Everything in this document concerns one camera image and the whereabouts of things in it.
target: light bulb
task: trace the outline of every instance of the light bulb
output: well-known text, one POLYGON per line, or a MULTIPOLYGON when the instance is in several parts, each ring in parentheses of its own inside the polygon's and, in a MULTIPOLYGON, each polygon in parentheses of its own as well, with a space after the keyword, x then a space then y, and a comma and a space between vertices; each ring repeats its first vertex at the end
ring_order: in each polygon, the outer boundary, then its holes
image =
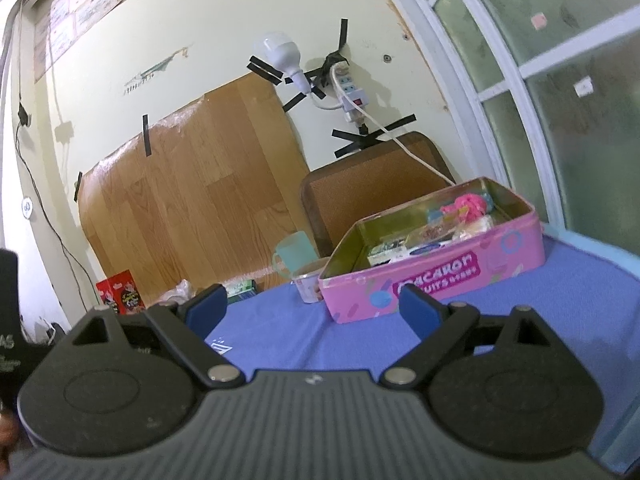
POLYGON ((300 68, 300 50, 284 32, 270 32, 260 40, 260 49, 269 64, 284 72, 303 94, 311 93, 311 85, 300 68))

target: cream wall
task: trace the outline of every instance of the cream wall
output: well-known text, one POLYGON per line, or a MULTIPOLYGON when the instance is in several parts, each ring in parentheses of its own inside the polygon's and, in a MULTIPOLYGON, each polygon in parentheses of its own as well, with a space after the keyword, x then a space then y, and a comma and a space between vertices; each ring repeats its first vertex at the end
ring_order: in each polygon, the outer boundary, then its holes
MULTIPOLYGON (((0 30, 4 29, 6 18, 16 1, 2 0, 0 2, 0 30)), ((12 87, 10 70, 6 71, 6 76, 8 80, 6 85, 2 87, 0 101, 0 116, 2 117, 0 194, 2 203, 1 236, 3 240, 0 246, 18 255, 20 313, 27 332, 37 338, 42 336, 42 330, 37 330, 36 327, 45 326, 40 318, 48 322, 57 322, 65 330, 68 330, 69 323, 60 308, 60 303, 45 270, 31 229, 31 223, 39 219, 42 213, 39 209, 34 210, 31 220, 27 220, 22 215, 24 195, 20 183, 21 181, 25 182, 28 176, 15 155, 15 127, 12 115, 16 101, 10 92, 12 87)), ((27 188, 25 194, 31 196, 36 203, 32 190, 27 188)))
MULTIPOLYGON (((473 176, 470 155, 433 75, 414 42, 403 37, 401 20, 387 0, 125 0, 34 85, 32 23, 43 13, 40 6, 25 17, 20 44, 23 102, 33 113, 33 144, 25 151, 37 166, 63 238, 96 279, 104 275, 73 202, 78 171, 87 172, 138 134, 143 114, 153 124, 245 74, 255 40, 269 30, 286 31, 302 51, 303 67, 310 69, 336 48, 340 19, 348 18, 345 53, 356 81, 372 98, 370 113, 385 124, 415 113, 418 121, 411 127, 436 143, 454 176, 473 176), (123 95, 128 80, 184 46, 188 58, 176 57, 165 72, 123 95), (384 54, 393 61, 384 63, 384 54)), ((278 87, 284 102, 295 94, 291 86, 278 87)), ((305 100, 289 117, 311 170, 335 160, 333 152, 344 142, 332 138, 331 130, 350 129, 340 112, 317 110, 305 100)), ((66 262, 47 242, 50 234, 34 232, 54 286, 68 283, 60 272, 66 262)), ((88 283, 83 286, 89 299, 88 283)), ((70 294, 61 301, 65 310, 81 313, 70 294)))

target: blue table cloth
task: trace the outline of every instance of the blue table cloth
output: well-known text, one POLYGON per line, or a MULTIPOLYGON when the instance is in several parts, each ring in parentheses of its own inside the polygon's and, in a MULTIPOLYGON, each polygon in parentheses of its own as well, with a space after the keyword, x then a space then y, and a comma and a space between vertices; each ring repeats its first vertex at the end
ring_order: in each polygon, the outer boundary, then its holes
MULTIPOLYGON (((590 371, 605 413, 590 451, 623 472, 640 456, 640 260, 567 232, 547 229, 544 266, 462 294, 484 314, 533 306, 590 371)), ((250 378, 257 369, 380 373, 418 338, 399 314, 337 324, 324 302, 305 304, 294 285, 229 306, 206 341, 250 378)))

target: brown chair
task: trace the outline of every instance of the brown chair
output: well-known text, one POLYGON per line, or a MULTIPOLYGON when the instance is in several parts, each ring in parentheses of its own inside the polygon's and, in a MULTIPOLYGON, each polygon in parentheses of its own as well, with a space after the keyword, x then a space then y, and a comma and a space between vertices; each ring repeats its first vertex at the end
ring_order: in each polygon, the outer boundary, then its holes
MULTIPOLYGON (((453 180, 440 152, 423 134, 411 132, 398 139, 453 180)), ((312 171, 300 185, 300 198, 318 251, 328 256, 357 220, 448 185, 388 141, 312 171)))

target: pink tin box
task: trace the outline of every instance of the pink tin box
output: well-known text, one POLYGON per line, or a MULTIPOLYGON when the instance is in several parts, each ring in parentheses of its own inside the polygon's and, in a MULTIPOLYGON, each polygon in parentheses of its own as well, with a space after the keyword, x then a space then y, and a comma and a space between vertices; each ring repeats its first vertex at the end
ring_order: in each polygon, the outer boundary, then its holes
POLYGON ((441 189, 356 222, 320 275, 326 305, 338 323, 391 314, 405 283, 441 300, 495 283, 545 262, 542 228, 532 205, 488 178, 441 189), (465 193, 489 192, 496 227, 429 254, 371 267, 371 248, 426 223, 429 211, 465 193))

